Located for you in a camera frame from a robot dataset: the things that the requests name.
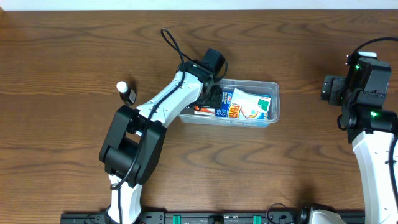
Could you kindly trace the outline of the dark syrup bottle white cap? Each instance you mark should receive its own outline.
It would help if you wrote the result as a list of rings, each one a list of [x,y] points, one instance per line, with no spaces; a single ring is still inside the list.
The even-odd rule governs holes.
[[[136,101],[136,92],[124,81],[119,81],[116,84],[119,96],[127,106],[132,106]]]

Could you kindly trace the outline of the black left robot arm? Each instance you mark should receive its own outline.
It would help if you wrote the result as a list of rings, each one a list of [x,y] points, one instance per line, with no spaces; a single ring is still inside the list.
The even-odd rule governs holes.
[[[225,57],[208,49],[201,60],[183,62],[174,79],[147,103],[132,108],[133,90],[118,83],[125,102],[114,115],[99,153],[111,181],[111,205],[106,223],[134,223],[141,213],[142,186],[160,158],[167,127],[187,107],[219,108],[219,72],[227,68]]]

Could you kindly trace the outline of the blue Kool Fever box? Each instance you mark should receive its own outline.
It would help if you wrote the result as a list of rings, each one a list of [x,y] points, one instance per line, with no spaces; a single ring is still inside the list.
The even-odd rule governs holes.
[[[220,109],[216,109],[217,117],[239,118],[239,119],[260,119],[260,120],[268,119],[269,111],[267,113],[262,113],[256,110],[250,110],[246,107],[231,104],[232,96],[233,96],[233,91],[231,90],[222,92],[222,106]]]

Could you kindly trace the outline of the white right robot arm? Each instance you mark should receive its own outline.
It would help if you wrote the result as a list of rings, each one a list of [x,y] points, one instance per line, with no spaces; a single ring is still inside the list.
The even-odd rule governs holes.
[[[321,99],[341,108],[337,124],[359,165],[365,223],[397,223],[397,114],[383,108],[392,69],[373,52],[347,64],[346,77],[325,77]]]

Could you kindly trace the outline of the red Panadol box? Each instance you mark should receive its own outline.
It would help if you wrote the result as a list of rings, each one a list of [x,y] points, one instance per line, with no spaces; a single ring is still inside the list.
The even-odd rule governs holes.
[[[214,108],[200,108],[199,106],[195,106],[194,114],[202,116],[216,116],[216,110]]]

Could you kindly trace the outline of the white green medicine box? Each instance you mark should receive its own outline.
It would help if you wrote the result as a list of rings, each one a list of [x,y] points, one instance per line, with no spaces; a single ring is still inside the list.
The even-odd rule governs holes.
[[[271,105],[271,98],[268,96],[259,96],[246,93],[237,88],[233,91],[231,104],[246,107],[250,110],[267,113]]]

